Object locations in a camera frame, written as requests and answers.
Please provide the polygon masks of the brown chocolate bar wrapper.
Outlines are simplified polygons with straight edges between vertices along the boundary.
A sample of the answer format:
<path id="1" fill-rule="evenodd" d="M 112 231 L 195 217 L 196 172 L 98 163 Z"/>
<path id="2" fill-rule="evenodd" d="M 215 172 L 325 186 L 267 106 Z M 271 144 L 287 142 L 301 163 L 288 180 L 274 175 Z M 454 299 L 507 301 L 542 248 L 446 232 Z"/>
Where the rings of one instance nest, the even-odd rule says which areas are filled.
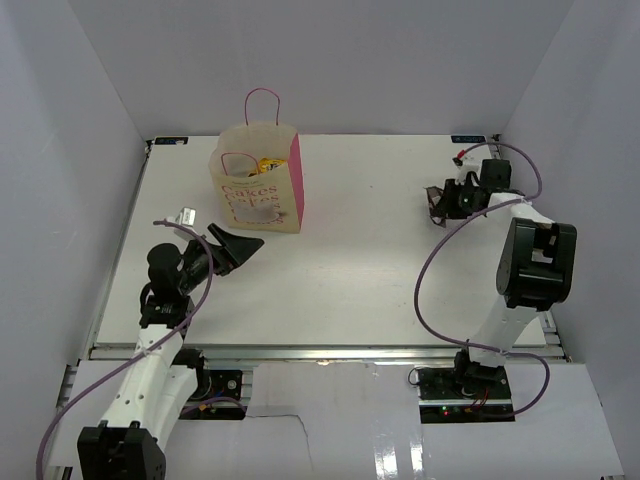
<path id="1" fill-rule="evenodd" d="M 445 192 L 437 186 L 425 188 L 429 218 L 438 227 L 444 228 L 448 218 L 448 205 Z"/>

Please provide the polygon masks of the cream pink paper bag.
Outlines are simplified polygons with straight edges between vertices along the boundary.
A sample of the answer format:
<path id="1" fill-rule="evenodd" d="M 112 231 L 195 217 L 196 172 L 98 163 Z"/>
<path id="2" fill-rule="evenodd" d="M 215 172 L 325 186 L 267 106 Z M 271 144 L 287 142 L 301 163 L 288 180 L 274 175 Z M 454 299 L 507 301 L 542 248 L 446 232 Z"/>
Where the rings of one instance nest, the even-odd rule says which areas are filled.
<path id="1" fill-rule="evenodd" d="M 249 118 L 249 100 L 258 92 L 276 99 L 270 121 Z M 297 234 L 301 231 L 305 192 L 299 134 L 280 121 L 281 99 L 273 90 L 254 88 L 244 100 L 244 121 L 218 137 L 208 167 L 226 224 L 235 229 Z M 286 159 L 268 173 L 248 177 L 262 158 Z"/>

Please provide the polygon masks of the yellow M&M's candy packet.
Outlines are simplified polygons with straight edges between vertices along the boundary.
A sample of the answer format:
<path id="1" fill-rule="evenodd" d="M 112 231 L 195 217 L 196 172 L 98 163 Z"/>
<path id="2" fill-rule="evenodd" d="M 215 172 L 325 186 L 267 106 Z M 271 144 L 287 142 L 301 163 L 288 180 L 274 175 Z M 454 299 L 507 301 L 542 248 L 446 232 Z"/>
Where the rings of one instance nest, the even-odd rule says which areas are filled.
<path id="1" fill-rule="evenodd" d="M 255 167 L 248 173 L 248 177 L 254 177 L 257 175 L 262 175 L 277 169 L 278 167 L 285 165 L 287 163 L 286 159 L 277 159 L 277 158 L 262 158 L 259 160 Z"/>

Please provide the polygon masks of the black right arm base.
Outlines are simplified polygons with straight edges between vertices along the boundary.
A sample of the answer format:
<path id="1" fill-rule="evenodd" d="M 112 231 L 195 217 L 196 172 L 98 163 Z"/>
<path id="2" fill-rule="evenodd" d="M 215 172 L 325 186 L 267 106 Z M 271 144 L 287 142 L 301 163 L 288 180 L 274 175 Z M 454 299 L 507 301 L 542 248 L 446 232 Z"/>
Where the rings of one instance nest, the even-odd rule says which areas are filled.
<path id="1" fill-rule="evenodd" d="M 454 368 L 414 367 L 407 381 L 417 389 L 423 425 L 514 422 L 506 371 L 496 380 L 458 379 Z"/>

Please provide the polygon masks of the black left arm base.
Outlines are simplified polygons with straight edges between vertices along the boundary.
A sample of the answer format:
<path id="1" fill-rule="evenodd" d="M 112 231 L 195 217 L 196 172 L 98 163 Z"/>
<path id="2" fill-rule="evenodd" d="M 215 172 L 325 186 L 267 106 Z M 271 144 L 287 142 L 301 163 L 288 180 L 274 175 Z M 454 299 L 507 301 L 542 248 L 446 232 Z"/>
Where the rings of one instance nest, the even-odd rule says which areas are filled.
<path id="1" fill-rule="evenodd" d="M 223 396 L 235 400 L 241 399 L 243 384 L 241 370 L 214 369 L 209 365 L 204 354 L 196 349 L 181 350 L 173 360 L 173 365 L 187 366 L 196 372 L 197 388 L 189 398 L 190 402 Z"/>

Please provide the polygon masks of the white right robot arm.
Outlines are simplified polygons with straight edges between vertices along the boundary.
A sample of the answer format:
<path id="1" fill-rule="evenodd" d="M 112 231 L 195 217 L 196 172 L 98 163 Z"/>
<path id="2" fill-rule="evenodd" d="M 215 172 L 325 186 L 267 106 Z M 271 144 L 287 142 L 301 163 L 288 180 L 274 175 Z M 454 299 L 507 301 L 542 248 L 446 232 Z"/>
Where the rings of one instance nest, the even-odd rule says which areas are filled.
<path id="1" fill-rule="evenodd" d="M 456 354 L 451 384 L 461 397 L 472 399 L 506 382 L 505 353 L 524 329 L 569 295 L 577 229 L 541 215 L 511 188 L 507 160 L 475 160 L 461 153 L 453 158 L 455 178 L 442 188 L 427 189 L 434 223 L 465 220 L 475 213 L 504 213 L 509 229 L 496 273 L 497 299 L 487 319 Z"/>

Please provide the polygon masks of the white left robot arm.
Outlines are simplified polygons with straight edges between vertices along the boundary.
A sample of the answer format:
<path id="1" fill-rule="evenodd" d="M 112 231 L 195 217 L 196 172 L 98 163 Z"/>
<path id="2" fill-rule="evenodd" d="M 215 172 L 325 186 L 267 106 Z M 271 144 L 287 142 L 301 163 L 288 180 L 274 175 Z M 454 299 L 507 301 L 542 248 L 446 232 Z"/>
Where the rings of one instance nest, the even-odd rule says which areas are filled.
<path id="1" fill-rule="evenodd" d="M 241 267 L 264 245 L 215 224 L 208 227 L 212 242 L 183 225 L 163 224 L 190 239 L 185 249 L 161 243 L 147 254 L 134 355 L 122 365 L 122 382 L 98 424 L 83 428 L 77 440 L 85 479 L 165 478 L 165 449 L 175 424 L 189 399 L 202 398 L 211 387 L 203 354 L 184 345 L 203 304 L 191 294 Z"/>

